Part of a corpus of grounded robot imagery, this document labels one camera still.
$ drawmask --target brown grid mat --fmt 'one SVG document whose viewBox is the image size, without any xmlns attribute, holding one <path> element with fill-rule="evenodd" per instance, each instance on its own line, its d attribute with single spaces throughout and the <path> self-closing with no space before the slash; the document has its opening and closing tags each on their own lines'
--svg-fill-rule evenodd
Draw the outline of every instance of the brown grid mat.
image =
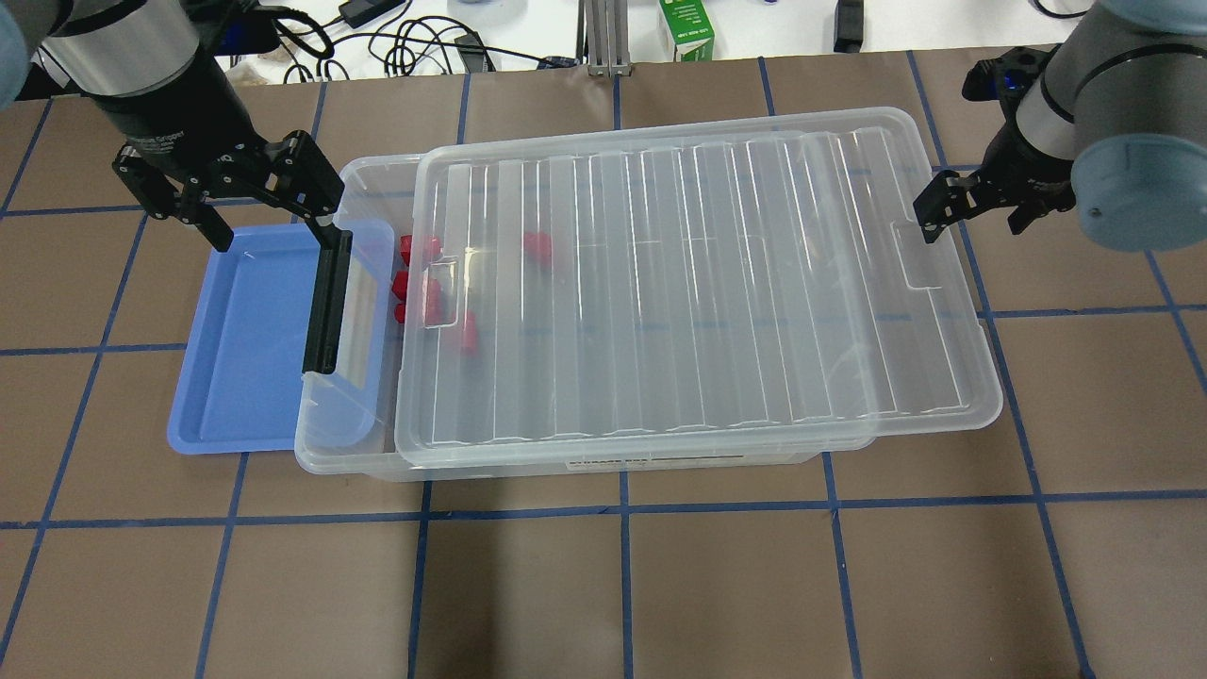
<svg viewBox="0 0 1207 679">
<path fill-rule="evenodd" d="M 339 165 L 459 141 L 892 105 L 976 163 L 993 49 L 244 89 Z M 785 468 L 391 485 L 167 445 L 205 242 L 91 103 L 0 113 L 0 679 L 1207 674 L 1205 246 L 955 232 L 1008 406 Z M 285 221 L 223 207 L 233 224 Z"/>
</svg>

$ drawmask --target blue tape line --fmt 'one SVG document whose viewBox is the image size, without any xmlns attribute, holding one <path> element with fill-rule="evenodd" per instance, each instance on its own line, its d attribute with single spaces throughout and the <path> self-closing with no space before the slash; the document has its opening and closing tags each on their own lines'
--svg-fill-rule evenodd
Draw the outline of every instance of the blue tape line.
<svg viewBox="0 0 1207 679">
<path fill-rule="evenodd" d="M 632 557 L 629 529 L 629 473 L 619 474 L 620 492 L 620 630 L 624 679 L 632 679 Z"/>
<path fill-rule="evenodd" d="M 117 292 L 113 294 L 113 303 L 109 309 L 105 329 L 100 336 L 100 347 L 105 347 L 109 343 L 109 334 L 113 329 L 113 320 L 117 317 L 117 309 L 122 304 L 122 294 L 126 292 L 126 283 L 130 279 L 130 269 L 134 268 L 134 257 L 138 254 L 139 242 L 142 241 L 142 232 L 146 228 L 146 223 L 147 217 L 142 215 L 142 218 L 139 219 L 139 227 L 134 232 L 134 241 L 130 244 L 130 251 L 126 256 L 126 268 L 122 269 L 122 277 L 117 283 Z M 17 586 L 17 596 L 13 598 L 12 609 L 8 611 L 8 621 L 5 625 L 4 637 L 0 638 L 0 666 L 4 665 L 5 655 L 8 652 L 8 644 L 12 642 L 12 631 L 17 626 L 21 607 L 25 602 L 25 592 L 29 591 L 29 579 L 34 575 L 34 567 L 37 566 L 37 555 L 41 552 L 42 540 L 46 537 L 51 515 L 54 513 L 54 503 L 58 501 L 59 490 L 63 487 L 68 463 L 71 462 L 71 452 L 75 450 L 80 427 L 83 425 L 83 414 L 88 410 L 88 399 L 92 397 L 93 387 L 97 385 L 97 374 L 100 373 L 101 357 L 104 357 L 104 353 L 98 353 L 92 362 L 92 369 L 88 371 L 88 381 L 84 384 L 83 396 L 80 398 L 80 406 L 76 408 L 75 418 L 71 421 L 71 432 L 68 434 L 66 445 L 63 447 L 63 456 L 59 458 L 59 467 L 54 472 L 54 481 L 51 484 L 51 492 L 46 498 L 46 505 L 42 508 L 42 517 L 37 525 L 37 534 L 34 537 L 34 546 L 29 552 L 29 558 L 25 561 L 25 569 L 22 572 L 21 584 Z"/>
<path fill-rule="evenodd" d="M 470 74 L 465 74 L 465 80 L 461 82 L 461 112 L 457 113 L 456 118 L 456 142 L 465 144 L 465 121 L 470 112 Z"/>
<path fill-rule="evenodd" d="M 620 508 L 610 505 L 546 508 L 523 510 L 451 510 L 432 511 L 432 521 L 498 521 L 503 519 L 556 519 L 566 516 L 600 516 L 622 514 Z"/>
<path fill-rule="evenodd" d="M 240 516 L 235 526 L 309 526 L 327 523 L 397 523 L 420 521 L 421 513 L 396 511 L 379 514 L 315 514 L 285 516 Z"/>
<path fill-rule="evenodd" d="M 1107 503 L 1107 502 L 1149 502 L 1149 501 L 1202 501 L 1207 499 L 1207 488 L 1174 488 L 1165 491 L 1094 491 L 1083 493 L 1045 493 L 1036 496 L 952 496 L 931 498 L 856 498 L 839 499 L 839 509 L 920 509 L 949 507 L 993 507 L 1026 505 L 1044 503 Z M 830 509 L 829 501 L 795 502 L 747 502 L 747 503 L 699 503 L 699 504 L 663 504 L 629 505 L 628 508 L 611 505 L 541 508 L 529 510 L 503 511 L 444 511 L 432 513 L 433 521 L 508 521 L 519 519 L 558 519 L 567 516 L 619 516 L 635 514 L 729 514 L 760 511 L 826 511 Z M 381 513 L 381 514 L 336 514 L 336 515 L 281 515 L 281 516 L 240 516 L 235 526 L 297 526 L 323 523 L 391 523 L 421 521 L 422 513 Z M 0 531 L 30 531 L 39 527 L 37 521 L 0 521 Z M 152 519 L 60 519 L 51 520 L 46 528 L 164 528 L 186 526 L 225 526 L 221 516 L 185 516 Z"/>
<path fill-rule="evenodd" d="M 1061 317 L 1074 315 L 1129 315 L 1129 314 L 1164 314 L 1168 306 L 1092 306 L 1088 309 L 1027 309 L 1018 311 L 1001 311 L 993 309 L 995 317 Z"/>
<path fill-rule="evenodd" d="M 8 192 L 5 193 L 4 204 L 0 204 L 0 216 L 8 213 L 8 205 L 12 204 L 12 197 L 17 194 L 17 186 L 21 183 L 21 177 L 25 175 L 25 168 L 29 166 L 29 158 L 34 156 L 34 146 L 37 145 L 37 137 L 42 135 L 42 128 L 46 127 L 46 118 L 51 115 L 51 104 L 54 99 L 47 99 L 46 106 L 42 106 L 42 115 L 37 118 L 37 124 L 34 125 L 34 134 L 29 137 L 29 144 L 25 146 L 25 153 L 21 157 L 21 164 L 17 165 L 16 174 L 12 175 L 12 183 L 8 185 Z"/>
<path fill-rule="evenodd" d="M 420 513 L 424 520 L 419 522 L 419 539 L 415 544 L 415 575 L 410 589 L 410 632 L 407 639 L 407 679 L 415 679 L 419 661 L 419 624 L 424 609 L 424 572 L 427 568 L 427 516 L 432 511 L 432 482 L 424 481 L 424 501 Z"/>
<path fill-rule="evenodd" d="M 851 578 L 846 572 L 846 548 L 842 544 L 842 520 L 839 517 L 838 485 L 834 481 L 834 463 L 829 453 L 822 453 L 826 472 L 826 497 L 830 513 L 830 533 L 834 538 L 834 563 L 838 568 L 838 589 L 842 597 L 842 620 L 846 624 L 846 644 L 851 654 L 851 674 L 863 679 L 863 661 L 859 657 L 859 636 L 855 627 L 855 603 L 851 601 Z"/>
<path fill-rule="evenodd" d="M 188 349 L 185 343 L 165 343 L 163 345 L 117 345 L 101 349 L 105 355 L 129 355 L 135 352 L 183 352 Z"/>
<path fill-rule="evenodd" d="M 215 198 L 211 205 L 218 207 L 237 207 L 241 205 L 258 205 L 255 198 Z M 139 212 L 142 205 L 83 205 L 77 207 L 37 207 L 31 210 L 8 210 L 5 216 L 11 217 L 36 217 L 36 216 L 62 216 L 62 215 L 89 215 L 97 212 Z"/>
<path fill-rule="evenodd" d="M 934 141 L 934 154 L 939 158 L 939 165 L 951 166 L 947 164 L 947 153 L 943 150 L 939 127 L 934 122 L 934 112 L 931 110 L 931 100 L 926 96 L 926 86 L 922 84 L 922 71 L 917 68 L 917 58 L 914 57 L 914 51 L 905 52 L 905 58 L 909 59 L 909 70 L 914 75 L 914 87 L 917 89 L 917 96 L 922 101 L 922 111 L 926 113 L 926 125 L 931 129 L 931 140 Z"/>
<path fill-rule="evenodd" d="M 53 357 L 59 355 L 98 355 L 100 347 L 45 347 L 40 350 L 0 350 L 0 357 Z"/>
<path fill-rule="evenodd" d="M 957 508 L 1026 505 L 1034 503 L 1034 496 L 968 496 L 951 498 L 884 498 L 867 501 L 839 501 L 840 509 L 908 509 L 908 508 Z"/>
<path fill-rule="evenodd" d="M 327 82 L 319 83 L 319 100 L 314 105 L 314 122 L 310 124 L 310 136 L 319 140 L 319 125 L 322 123 L 322 105 L 327 103 Z"/>
<path fill-rule="evenodd" d="M 0 357 L 53 357 L 62 355 L 128 355 L 133 352 L 180 352 L 187 345 L 117 345 L 113 347 L 39 347 L 30 350 L 0 350 Z"/>
<path fill-rule="evenodd" d="M 612 129 L 624 129 L 620 122 L 620 76 L 612 76 Z"/>
<path fill-rule="evenodd" d="M 1045 503 L 1129 503 L 1139 501 L 1203 501 L 1207 488 L 1171 491 L 1106 491 L 1092 493 L 1050 493 Z"/>
<path fill-rule="evenodd" d="M 210 602 L 205 607 L 205 626 L 202 627 L 202 643 L 197 651 L 194 679 L 205 677 L 205 663 L 210 656 L 210 638 L 214 636 L 214 620 L 218 613 L 218 597 L 222 593 L 222 578 L 226 575 L 227 557 L 231 555 L 231 537 L 234 534 L 234 519 L 239 516 L 239 498 L 243 496 L 243 480 L 247 474 L 247 453 L 239 453 L 239 469 L 234 475 L 234 487 L 231 490 L 231 505 L 222 529 L 222 546 L 218 548 L 218 563 L 214 569 L 214 585 L 210 587 Z"/>
<path fill-rule="evenodd" d="M 775 115 L 775 98 L 771 96 L 771 78 L 766 74 L 766 59 L 758 58 L 758 75 L 763 78 L 763 98 L 766 99 L 766 115 Z"/>
<path fill-rule="evenodd" d="M 737 511 L 803 511 L 827 510 L 827 501 L 772 501 L 756 503 L 700 503 L 631 505 L 629 514 L 722 514 Z"/>
<path fill-rule="evenodd" d="M 932 140 L 934 141 L 934 151 L 939 158 L 939 164 L 947 165 L 947 154 L 943 147 L 943 139 L 939 136 L 939 129 L 934 119 L 934 111 L 931 107 L 931 101 L 926 94 L 926 86 L 922 83 L 922 74 L 917 68 L 917 59 L 912 51 L 905 53 L 909 59 L 910 72 L 914 75 L 914 84 L 917 88 L 919 98 L 922 101 L 922 111 L 926 115 L 926 124 L 931 130 Z M 1039 475 L 1036 472 L 1034 458 L 1031 453 L 1031 443 L 1027 439 L 1027 431 L 1022 423 L 1022 411 L 1019 408 L 1019 399 L 1014 391 L 1014 382 L 1010 380 L 1010 369 L 1005 362 L 1005 352 L 1002 349 L 1002 338 L 997 330 L 997 321 L 993 312 L 993 306 L 990 304 L 989 293 L 985 287 L 985 279 L 981 276 L 980 264 L 976 261 L 976 252 L 973 248 L 972 239 L 968 236 L 968 227 L 961 221 L 958 223 L 960 236 L 964 245 L 964 252 L 968 256 L 968 265 L 973 271 L 973 279 L 976 281 L 976 291 L 980 295 L 981 309 L 984 311 L 985 324 L 989 328 L 990 344 L 992 345 L 993 355 L 997 358 L 998 373 L 1002 375 L 1002 387 L 1005 392 L 1007 403 L 1010 408 L 1010 416 L 1014 420 L 1015 433 L 1019 438 L 1019 447 L 1022 451 L 1022 462 L 1027 470 L 1027 478 L 1031 482 L 1031 492 L 1034 496 L 1036 509 L 1039 515 L 1039 525 L 1043 528 L 1044 543 L 1048 548 L 1048 557 L 1051 561 L 1053 575 L 1056 579 L 1056 590 L 1060 593 L 1061 607 L 1065 610 L 1065 620 L 1068 625 L 1069 637 L 1073 642 L 1073 651 L 1077 654 L 1077 661 L 1080 666 L 1083 679 L 1094 679 L 1094 669 L 1090 667 L 1090 658 L 1085 650 L 1085 642 L 1081 638 L 1081 626 L 1077 619 L 1077 611 L 1073 608 L 1073 598 L 1068 591 L 1068 583 L 1065 578 L 1065 566 L 1061 561 L 1060 550 L 1056 546 L 1056 537 L 1053 532 L 1051 521 L 1048 517 L 1048 508 L 1043 499 L 1043 487 L 1039 484 Z"/>
<path fill-rule="evenodd" d="M 88 215 L 95 212 L 138 212 L 142 205 L 92 205 L 83 207 L 40 207 L 35 210 L 11 210 L 5 212 L 10 217 L 36 217 L 46 215 Z"/>
<path fill-rule="evenodd" d="M 226 526 L 221 516 L 169 516 L 157 519 L 60 519 L 51 520 L 47 529 L 59 528 L 181 528 L 187 526 Z"/>
<path fill-rule="evenodd" d="M 1186 329 L 1182 311 L 1178 310 L 1178 305 L 1173 302 L 1173 292 L 1170 289 L 1170 283 L 1165 280 L 1165 274 L 1161 273 L 1161 264 L 1158 263 L 1156 256 L 1150 251 L 1145 251 L 1144 257 L 1148 258 L 1148 265 L 1153 269 L 1153 276 L 1156 277 L 1156 285 L 1161 288 L 1161 295 L 1165 297 L 1166 310 L 1170 311 L 1174 324 L 1178 326 L 1178 334 L 1182 335 L 1182 346 L 1185 347 L 1186 356 L 1190 358 L 1195 377 L 1199 379 L 1199 387 L 1207 394 L 1207 374 L 1203 374 L 1203 364 L 1199 361 L 1199 352 L 1195 350 L 1194 339 L 1190 338 L 1190 332 Z"/>
</svg>

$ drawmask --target blue plastic tray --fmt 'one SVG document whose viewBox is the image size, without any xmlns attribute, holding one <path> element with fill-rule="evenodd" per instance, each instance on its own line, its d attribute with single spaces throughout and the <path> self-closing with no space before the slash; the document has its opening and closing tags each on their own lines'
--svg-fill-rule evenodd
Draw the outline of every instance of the blue plastic tray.
<svg viewBox="0 0 1207 679">
<path fill-rule="evenodd" d="M 301 223 L 238 228 L 210 254 L 168 423 L 177 452 L 293 449 L 317 261 Z"/>
</svg>

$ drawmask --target green box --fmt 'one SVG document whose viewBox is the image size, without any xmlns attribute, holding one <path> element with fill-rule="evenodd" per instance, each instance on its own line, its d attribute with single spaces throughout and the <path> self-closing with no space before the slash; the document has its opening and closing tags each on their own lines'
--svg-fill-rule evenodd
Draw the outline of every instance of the green box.
<svg viewBox="0 0 1207 679">
<path fill-rule="evenodd" d="M 676 62 L 711 62 L 717 34 L 704 0 L 660 0 L 666 43 Z"/>
</svg>

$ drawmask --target transparent plastic lid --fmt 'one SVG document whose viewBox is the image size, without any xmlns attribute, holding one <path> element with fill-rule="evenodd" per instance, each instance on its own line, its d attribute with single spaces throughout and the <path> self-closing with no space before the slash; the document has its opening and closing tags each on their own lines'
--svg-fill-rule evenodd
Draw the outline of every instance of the transparent plastic lid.
<svg viewBox="0 0 1207 679">
<path fill-rule="evenodd" d="M 992 422 L 914 121 L 869 109 L 444 147 L 395 443 L 425 467 L 844 450 Z"/>
</svg>

